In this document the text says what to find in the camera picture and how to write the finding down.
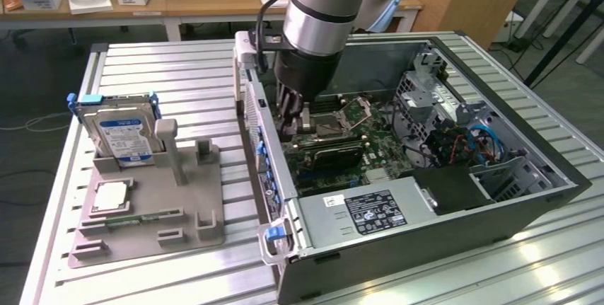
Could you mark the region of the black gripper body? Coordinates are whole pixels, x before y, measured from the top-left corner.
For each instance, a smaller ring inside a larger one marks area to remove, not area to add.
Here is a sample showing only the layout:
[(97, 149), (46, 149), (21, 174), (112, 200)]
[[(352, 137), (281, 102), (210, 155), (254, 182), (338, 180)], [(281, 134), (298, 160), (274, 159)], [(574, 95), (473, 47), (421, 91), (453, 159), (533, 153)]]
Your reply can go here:
[(274, 75), (280, 83), (294, 91), (305, 102), (312, 102), (334, 76), (342, 52), (314, 56), (298, 50), (276, 54)]

